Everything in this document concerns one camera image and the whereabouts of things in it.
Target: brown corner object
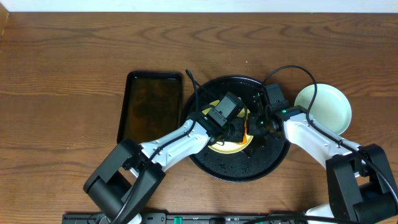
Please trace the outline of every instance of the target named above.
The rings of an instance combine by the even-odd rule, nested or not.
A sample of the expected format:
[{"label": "brown corner object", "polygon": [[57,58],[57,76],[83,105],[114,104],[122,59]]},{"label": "brown corner object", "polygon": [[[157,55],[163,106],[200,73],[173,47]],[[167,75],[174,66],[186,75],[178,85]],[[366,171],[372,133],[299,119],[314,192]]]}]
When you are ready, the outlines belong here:
[{"label": "brown corner object", "polygon": [[6,28],[8,16],[10,13],[7,11],[7,9],[0,3],[0,43],[2,36],[4,34],[4,29]]}]

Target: wooden table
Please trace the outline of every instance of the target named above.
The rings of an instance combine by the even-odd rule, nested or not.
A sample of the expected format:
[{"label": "wooden table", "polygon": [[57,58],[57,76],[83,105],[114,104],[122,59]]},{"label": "wooden table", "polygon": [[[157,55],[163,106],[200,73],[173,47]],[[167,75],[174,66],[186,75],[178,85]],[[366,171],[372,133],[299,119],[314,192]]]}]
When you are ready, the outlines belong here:
[{"label": "wooden table", "polygon": [[[397,14],[11,13],[0,53],[0,223],[98,211],[82,187],[116,144],[130,71],[189,68],[205,83],[262,80],[287,64],[343,91],[353,109],[343,136],[382,146],[398,179]],[[311,84],[299,70],[271,82],[291,103]],[[183,84],[186,101],[193,89]],[[325,170],[292,146],[273,173],[245,184],[184,159],[147,207],[258,214],[327,201]]]}]

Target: white bowl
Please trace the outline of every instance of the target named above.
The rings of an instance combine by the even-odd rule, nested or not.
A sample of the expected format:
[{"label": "white bowl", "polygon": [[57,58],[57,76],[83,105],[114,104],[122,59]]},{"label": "white bowl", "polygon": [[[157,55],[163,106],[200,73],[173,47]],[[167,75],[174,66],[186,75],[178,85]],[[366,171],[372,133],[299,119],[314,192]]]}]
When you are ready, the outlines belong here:
[{"label": "white bowl", "polygon": [[[352,111],[347,97],[337,88],[318,84],[318,92],[310,113],[315,119],[336,134],[343,134],[351,122]],[[305,87],[296,97],[294,105],[308,108],[314,85]]]}]

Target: white wall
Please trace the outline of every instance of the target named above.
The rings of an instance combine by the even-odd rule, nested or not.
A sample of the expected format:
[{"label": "white wall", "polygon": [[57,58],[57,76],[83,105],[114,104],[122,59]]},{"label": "white wall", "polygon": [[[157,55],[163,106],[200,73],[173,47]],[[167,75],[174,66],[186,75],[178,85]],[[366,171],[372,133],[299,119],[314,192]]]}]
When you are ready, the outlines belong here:
[{"label": "white wall", "polygon": [[398,12],[398,0],[0,0],[10,12]]}]

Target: round black plate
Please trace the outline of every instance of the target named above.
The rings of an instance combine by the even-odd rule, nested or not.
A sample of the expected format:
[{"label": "round black plate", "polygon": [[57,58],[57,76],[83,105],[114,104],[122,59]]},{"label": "round black plate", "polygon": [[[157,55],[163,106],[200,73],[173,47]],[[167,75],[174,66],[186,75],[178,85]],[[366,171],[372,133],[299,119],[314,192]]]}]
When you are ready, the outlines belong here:
[{"label": "round black plate", "polygon": [[[248,77],[222,77],[203,85],[221,99],[227,91],[243,100],[248,109],[257,112],[257,103],[253,96],[258,93],[261,83]],[[198,91],[199,107],[215,101],[214,96],[202,88]],[[192,95],[184,106],[181,124],[188,114],[194,110],[195,95]],[[289,150],[290,143],[283,139],[270,136],[254,137],[252,142],[241,152],[221,154],[204,148],[197,154],[191,155],[191,160],[207,174],[230,182],[247,182],[256,180],[272,172],[282,162]]]}]

